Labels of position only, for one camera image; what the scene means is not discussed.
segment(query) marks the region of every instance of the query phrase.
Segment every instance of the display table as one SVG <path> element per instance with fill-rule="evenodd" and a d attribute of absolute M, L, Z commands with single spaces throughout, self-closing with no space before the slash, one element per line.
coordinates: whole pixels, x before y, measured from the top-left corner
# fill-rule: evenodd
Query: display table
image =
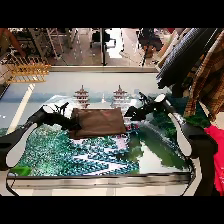
<path fill-rule="evenodd" d="M 141 106 L 139 91 L 151 97 L 161 93 L 169 95 L 169 89 L 157 88 L 155 77 L 152 73 L 51 72 L 46 83 L 11 84 L 0 101 L 0 135 L 10 125 L 25 123 L 43 104 L 69 102 L 66 112 L 69 116 L 77 103 L 77 94 L 83 90 L 87 108 L 106 109 L 117 105 L 125 113 L 130 105 Z M 177 112 L 183 114 L 187 99 L 169 99 Z M 199 105 L 196 116 L 189 121 L 203 127 L 209 125 Z M 175 128 L 166 114 L 155 112 L 144 122 L 125 122 L 129 126 L 126 135 L 79 141 L 71 141 L 68 133 L 58 126 L 41 126 L 30 135 L 18 164 L 30 167 L 31 172 L 29 176 L 19 176 L 17 184 L 31 186 L 39 180 L 58 184 L 55 181 L 63 179 L 60 182 L 63 185 L 69 179 L 73 185 L 108 185 L 115 184 L 114 177 L 120 177 L 116 184 L 189 182 L 190 167 L 180 153 Z"/>

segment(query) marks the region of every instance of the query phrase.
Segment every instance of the table top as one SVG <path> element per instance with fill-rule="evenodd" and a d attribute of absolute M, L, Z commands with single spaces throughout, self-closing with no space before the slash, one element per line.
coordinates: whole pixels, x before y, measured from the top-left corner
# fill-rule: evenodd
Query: table top
<path fill-rule="evenodd" d="M 86 95 L 80 95 L 82 86 L 88 92 Z M 139 91 L 151 97 L 170 94 L 167 88 L 157 88 L 156 74 L 152 73 L 54 72 L 49 74 L 46 83 L 11 84 L 0 100 L 0 135 L 4 135 L 12 125 L 24 124 L 43 104 L 69 102 L 66 110 L 69 117 L 72 109 L 80 104 L 77 101 L 79 94 L 84 100 L 88 99 L 89 109 L 119 106 L 125 112 L 130 105 L 141 106 Z M 187 99 L 170 96 L 169 99 L 177 112 L 183 114 Z M 202 127 L 209 125 L 199 104 L 196 115 L 188 120 Z M 189 171 L 176 142 L 175 127 L 165 113 L 152 113 L 147 115 L 146 121 L 134 122 L 126 135 L 79 141 L 70 140 L 68 132 L 60 130 L 59 126 L 42 125 L 28 138 L 26 151 L 18 165 L 29 167 L 29 176 Z"/>

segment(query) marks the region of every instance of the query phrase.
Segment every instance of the pink cloth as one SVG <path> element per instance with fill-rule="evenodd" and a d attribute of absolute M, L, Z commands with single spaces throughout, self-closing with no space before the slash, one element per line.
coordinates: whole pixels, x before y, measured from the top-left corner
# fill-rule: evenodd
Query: pink cloth
<path fill-rule="evenodd" d="M 218 143 L 218 152 L 214 156 L 215 186 L 220 195 L 224 196 L 224 130 L 211 125 L 205 128 L 205 132 Z"/>

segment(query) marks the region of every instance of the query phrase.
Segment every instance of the brown leather bag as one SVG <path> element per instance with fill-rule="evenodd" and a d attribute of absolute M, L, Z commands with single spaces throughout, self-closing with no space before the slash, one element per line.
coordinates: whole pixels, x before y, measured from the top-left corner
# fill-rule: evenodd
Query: brown leather bag
<path fill-rule="evenodd" d="M 71 118 L 77 116 L 77 114 L 82 129 L 79 131 L 70 131 L 70 138 L 72 139 L 102 137 L 106 135 L 117 135 L 126 133 L 121 108 L 74 108 Z"/>

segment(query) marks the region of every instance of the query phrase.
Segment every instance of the plaid shirt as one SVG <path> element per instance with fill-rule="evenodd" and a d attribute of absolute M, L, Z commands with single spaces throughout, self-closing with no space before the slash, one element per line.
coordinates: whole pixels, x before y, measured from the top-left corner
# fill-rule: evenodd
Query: plaid shirt
<path fill-rule="evenodd" d="M 224 31 L 209 49 L 195 74 L 185 117 L 195 114 L 199 99 L 209 109 L 212 121 L 220 111 L 224 111 Z"/>

